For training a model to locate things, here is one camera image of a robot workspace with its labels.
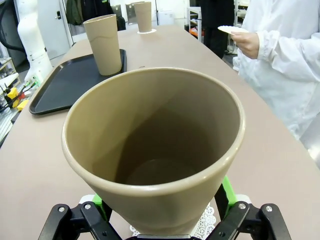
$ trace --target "black tray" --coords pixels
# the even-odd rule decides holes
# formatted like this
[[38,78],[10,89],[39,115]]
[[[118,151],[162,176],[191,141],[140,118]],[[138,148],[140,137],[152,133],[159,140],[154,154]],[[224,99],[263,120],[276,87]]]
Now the black tray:
[[37,93],[29,111],[35,115],[49,114],[71,106],[94,85],[127,71],[126,51],[120,49],[122,68],[119,72],[102,76],[94,55],[71,59],[59,65]]

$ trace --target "white paper plate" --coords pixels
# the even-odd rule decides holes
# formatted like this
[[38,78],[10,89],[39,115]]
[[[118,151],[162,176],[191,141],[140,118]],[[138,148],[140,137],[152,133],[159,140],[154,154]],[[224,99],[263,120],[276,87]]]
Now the white paper plate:
[[237,26],[219,26],[218,29],[220,31],[223,31],[227,34],[231,34],[231,32],[235,32],[235,33],[248,33],[247,30],[245,30],[244,28],[241,27],[237,27]]

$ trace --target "person in black clothing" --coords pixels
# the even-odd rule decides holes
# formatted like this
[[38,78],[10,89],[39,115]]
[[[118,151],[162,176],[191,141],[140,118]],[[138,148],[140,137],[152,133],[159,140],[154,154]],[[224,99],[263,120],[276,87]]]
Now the person in black clothing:
[[228,34],[218,27],[234,25],[234,0],[200,0],[200,7],[204,45],[222,59],[228,46]]

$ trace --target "doily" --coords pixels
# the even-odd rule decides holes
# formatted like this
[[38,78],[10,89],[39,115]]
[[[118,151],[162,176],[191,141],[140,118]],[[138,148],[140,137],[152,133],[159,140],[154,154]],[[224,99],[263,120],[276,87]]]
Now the doily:
[[[195,225],[196,230],[192,231],[191,235],[199,239],[206,239],[208,235],[215,229],[214,224],[216,223],[216,218],[214,216],[215,210],[210,206],[210,203],[205,208],[202,216],[200,217],[198,223]],[[133,227],[130,226],[132,236],[135,237],[140,233]]]

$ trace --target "beige cup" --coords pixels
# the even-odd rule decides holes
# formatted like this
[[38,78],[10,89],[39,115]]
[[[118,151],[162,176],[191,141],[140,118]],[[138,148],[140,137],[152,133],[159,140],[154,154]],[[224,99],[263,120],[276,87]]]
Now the beige cup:
[[147,33],[152,30],[151,23],[151,2],[137,2],[133,5],[139,32]]
[[101,82],[70,109],[63,153],[140,233],[189,234],[243,141],[245,115],[223,83],[151,68]]
[[95,17],[83,24],[99,73],[107,76],[119,72],[122,65],[116,15]]

